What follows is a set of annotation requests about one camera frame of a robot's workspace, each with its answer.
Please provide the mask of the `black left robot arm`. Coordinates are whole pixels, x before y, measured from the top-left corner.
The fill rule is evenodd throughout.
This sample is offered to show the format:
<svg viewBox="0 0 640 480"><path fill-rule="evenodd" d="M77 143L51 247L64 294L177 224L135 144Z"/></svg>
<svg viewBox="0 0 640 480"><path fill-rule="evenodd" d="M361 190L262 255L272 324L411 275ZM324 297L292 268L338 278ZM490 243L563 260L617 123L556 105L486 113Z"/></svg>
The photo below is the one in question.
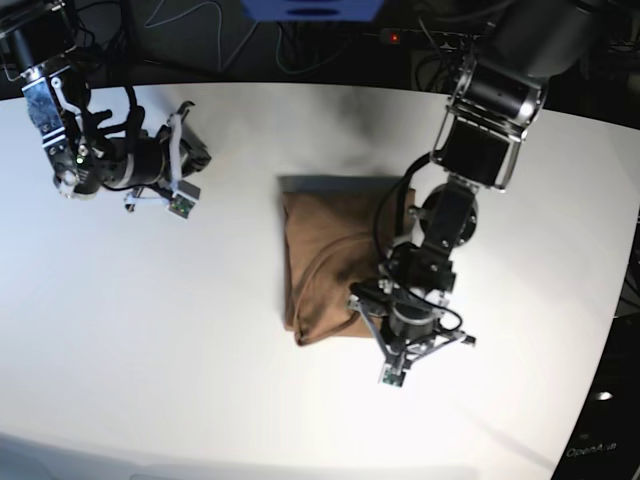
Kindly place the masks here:
<svg viewBox="0 0 640 480"><path fill-rule="evenodd" d="M350 288L349 307L382 352L383 384L401 387L418 361L475 344L444 322L452 252L476 230L478 191L507 188L549 81L578 61L610 9L608 1L517 1L466 55L433 149L386 194L396 204L395 233L391 243L371 233L378 275Z"/></svg>

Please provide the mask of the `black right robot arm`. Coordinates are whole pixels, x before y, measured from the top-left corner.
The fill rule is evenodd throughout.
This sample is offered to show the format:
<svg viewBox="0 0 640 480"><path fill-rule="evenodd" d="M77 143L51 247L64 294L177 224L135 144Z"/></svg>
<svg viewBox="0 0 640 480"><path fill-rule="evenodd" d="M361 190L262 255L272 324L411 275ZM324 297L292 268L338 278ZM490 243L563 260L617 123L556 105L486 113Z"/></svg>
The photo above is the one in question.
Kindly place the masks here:
<svg viewBox="0 0 640 480"><path fill-rule="evenodd" d="M201 197L188 178L211 161L186 123L193 102L183 102L150 135L143 127L146 111L127 85L127 116L110 125L111 110L89 107L87 71L76 51L65 2L2 2L1 65L22 84L59 193L87 200L101 190L122 192L128 212L150 203L188 218Z"/></svg>

